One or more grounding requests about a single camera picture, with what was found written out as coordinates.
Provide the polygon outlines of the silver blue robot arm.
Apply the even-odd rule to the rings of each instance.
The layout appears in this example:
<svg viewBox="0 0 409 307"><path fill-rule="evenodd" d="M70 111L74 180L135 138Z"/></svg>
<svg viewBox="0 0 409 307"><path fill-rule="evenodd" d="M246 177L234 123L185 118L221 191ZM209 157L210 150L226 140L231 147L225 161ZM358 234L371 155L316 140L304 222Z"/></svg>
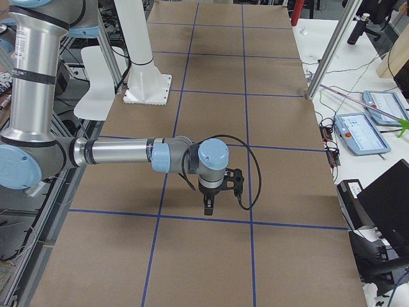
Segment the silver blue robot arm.
<svg viewBox="0 0 409 307"><path fill-rule="evenodd" d="M96 1L11 1L17 23L10 124L1 133L1 185L27 189L60 171L87 164L149 162L155 171L196 174L204 214L226 189L229 150L210 138L87 140L57 138L50 130L60 40L67 34L98 36Z"/></svg>

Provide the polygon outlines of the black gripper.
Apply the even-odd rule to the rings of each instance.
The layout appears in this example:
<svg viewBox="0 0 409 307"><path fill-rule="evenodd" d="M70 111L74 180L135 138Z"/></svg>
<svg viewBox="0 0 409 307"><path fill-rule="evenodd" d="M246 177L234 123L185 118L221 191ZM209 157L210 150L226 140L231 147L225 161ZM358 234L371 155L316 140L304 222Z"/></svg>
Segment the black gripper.
<svg viewBox="0 0 409 307"><path fill-rule="evenodd" d="M202 184L199 184L199 191L203 194L204 215L206 216L213 215L215 196L222 190L223 188L221 186L209 188L205 187Z"/></svg>

